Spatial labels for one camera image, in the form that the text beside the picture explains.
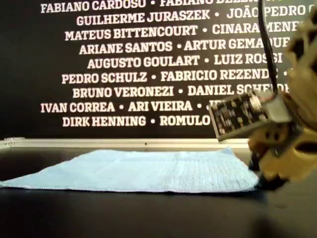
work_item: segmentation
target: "blue towel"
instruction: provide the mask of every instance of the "blue towel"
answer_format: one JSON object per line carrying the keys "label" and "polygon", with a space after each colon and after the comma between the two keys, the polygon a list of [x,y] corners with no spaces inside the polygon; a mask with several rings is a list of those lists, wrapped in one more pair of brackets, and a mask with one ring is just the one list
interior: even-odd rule
{"label": "blue towel", "polygon": [[2,187],[112,192],[211,193],[253,190],[258,177],[230,148],[213,152],[96,150]]}

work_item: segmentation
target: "black backdrop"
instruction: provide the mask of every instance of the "black backdrop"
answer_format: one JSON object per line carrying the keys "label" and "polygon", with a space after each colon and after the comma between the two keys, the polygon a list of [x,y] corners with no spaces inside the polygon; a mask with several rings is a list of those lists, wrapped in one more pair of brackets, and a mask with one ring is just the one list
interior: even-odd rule
{"label": "black backdrop", "polygon": [[[243,85],[262,85],[267,88],[269,80],[261,78],[258,75],[253,77],[241,74],[243,69],[255,70],[264,69],[265,63],[247,63],[246,58],[252,57],[258,59],[259,54],[263,54],[263,49],[256,46],[256,49],[244,49],[245,42],[250,42],[252,39],[257,39],[260,34],[254,28],[254,23],[257,23],[256,17],[249,17],[250,12],[256,7],[256,2],[245,0],[214,0],[205,1],[203,5],[186,5],[187,2],[200,2],[199,0],[183,0],[183,1],[160,1],[156,0],[155,4],[151,4],[150,0],[146,1],[144,8],[129,8],[129,9],[106,9],[92,10],[93,1],[88,1],[89,11],[78,12],[60,12],[60,13],[41,13],[41,4],[43,10],[52,11],[50,3],[58,3],[58,1],[44,0],[2,0],[1,1],[1,30],[0,30],[0,135],[5,137],[27,137],[27,138],[213,138],[214,132],[208,120],[208,111],[206,109],[210,100],[221,100],[228,95],[192,95],[189,94],[188,86],[192,89],[204,88],[209,85],[223,85],[225,92],[241,93]],[[144,2],[142,0],[132,0],[130,2]],[[182,2],[180,6],[161,6],[163,3]],[[313,0],[275,0],[267,1],[267,23],[269,24],[269,34],[272,38],[277,38],[287,42],[289,37],[293,35],[293,31],[287,32],[285,27],[294,26],[305,18],[309,12],[310,5]],[[236,9],[236,17],[230,18],[231,9]],[[81,16],[100,15],[103,19],[104,15],[112,14],[132,14],[144,13],[145,18],[150,16],[150,12],[174,12],[171,17],[182,14],[184,16],[187,11],[187,18],[179,21],[163,21],[163,22],[141,22],[141,23],[123,23],[123,24],[101,24],[99,25],[80,25]],[[239,26],[251,25],[253,32],[243,32]],[[219,26],[234,26],[235,32],[219,34]],[[154,27],[165,27],[168,30],[171,26],[187,26],[191,31],[187,35],[181,36],[159,36],[159,37],[136,37],[122,38],[114,37],[114,29],[127,28],[143,28],[143,33],[154,30]],[[100,40],[66,40],[65,32],[74,31],[74,34],[82,34],[81,31],[105,30],[111,33],[110,37]],[[240,39],[240,47],[234,49],[233,43]],[[215,50],[193,50],[186,51],[185,47],[193,45],[197,40],[222,40],[225,42],[225,49]],[[129,46],[135,43],[140,45],[141,42],[168,42],[171,41],[172,48],[169,43],[165,43],[166,50],[171,51],[154,51],[142,53],[129,53]],[[88,45],[122,44],[122,53],[107,53],[107,54],[90,54],[80,55],[81,49],[87,49]],[[279,45],[276,41],[273,44],[275,53],[281,53],[285,49],[285,45]],[[239,60],[241,55],[242,64],[215,64],[215,55],[236,54],[236,60]],[[197,55],[200,57],[197,60],[197,65],[183,66],[159,66],[159,67],[120,67],[120,68],[88,68],[90,60],[107,59],[107,58],[139,58],[144,64],[144,58],[162,56],[173,56],[174,60],[178,56],[184,59],[183,56]],[[284,75],[285,70],[289,67],[287,60],[282,57],[278,58],[278,80],[282,90],[287,90],[287,80]],[[185,71],[185,70],[213,70],[214,78],[203,81],[162,81],[161,71]],[[145,82],[117,82],[110,83],[103,81],[103,76],[111,72],[146,72],[147,80]],[[99,77],[97,83],[83,84],[63,84],[62,75],[65,74],[92,74],[95,73]],[[239,79],[225,80],[221,79],[228,73],[229,76],[237,76]],[[116,95],[118,92],[131,92],[129,88],[136,87],[138,92],[142,92],[145,87],[161,87],[161,97],[122,97]],[[73,89],[77,88],[107,88],[108,92],[112,92],[111,97],[103,98],[74,98]],[[187,109],[191,111],[155,111],[151,104],[155,101],[188,101]],[[95,103],[98,102],[113,103],[114,111],[108,107],[110,112],[72,112],[70,111],[71,103]],[[148,102],[148,111],[142,111],[139,108],[138,112],[128,111],[135,102],[146,105],[142,102]],[[41,112],[43,109],[41,104],[46,103],[43,107],[46,112]],[[49,104],[63,103],[67,111],[48,113]],[[191,125],[192,121],[181,118],[181,125],[175,125],[180,116],[195,116],[197,120],[195,125]],[[119,117],[145,117],[143,124],[136,126],[111,126],[118,120]],[[162,116],[169,120],[170,125],[166,125],[166,121]],[[88,117],[89,126],[63,126],[62,118],[71,117]],[[104,117],[104,124],[96,126],[92,124],[93,117]]]}

